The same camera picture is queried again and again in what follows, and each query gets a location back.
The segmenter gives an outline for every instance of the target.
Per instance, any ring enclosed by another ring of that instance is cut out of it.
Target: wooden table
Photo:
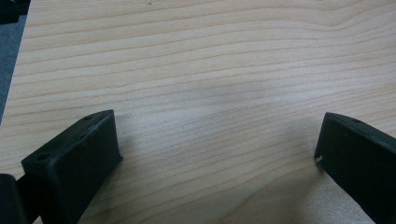
[[[112,108],[125,159],[80,223],[372,223],[313,153],[327,111],[396,135],[395,22],[395,1],[34,0],[0,171]]]

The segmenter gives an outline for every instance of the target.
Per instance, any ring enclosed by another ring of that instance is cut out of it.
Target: black bracket
[[[370,125],[327,113],[316,162],[375,223],[396,223],[396,139]]]
[[[113,110],[89,115],[0,175],[0,223],[75,224],[122,160]]]

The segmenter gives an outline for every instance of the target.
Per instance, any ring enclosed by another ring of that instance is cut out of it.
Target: floor
[[[14,72],[26,16],[18,23],[0,25],[0,124],[6,106],[9,84]]]

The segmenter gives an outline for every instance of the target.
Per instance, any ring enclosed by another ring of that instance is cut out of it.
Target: black plastic part
[[[12,175],[0,174],[0,223],[27,224],[17,182]]]
[[[0,24],[18,22],[20,15],[26,15],[30,0],[0,0]]]
[[[43,222],[77,223],[121,160],[112,110],[79,120],[22,160]]]
[[[17,181],[17,186],[21,193],[21,203],[24,207],[26,220],[33,223],[40,216],[42,189],[29,175],[21,177]]]
[[[315,159],[376,223],[396,223],[396,139],[327,113]]]

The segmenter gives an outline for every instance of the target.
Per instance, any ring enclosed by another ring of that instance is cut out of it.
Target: light wood surface
[[[395,1],[34,0],[0,172],[112,108],[80,223],[372,223],[313,153],[327,111],[396,135],[395,62]]]

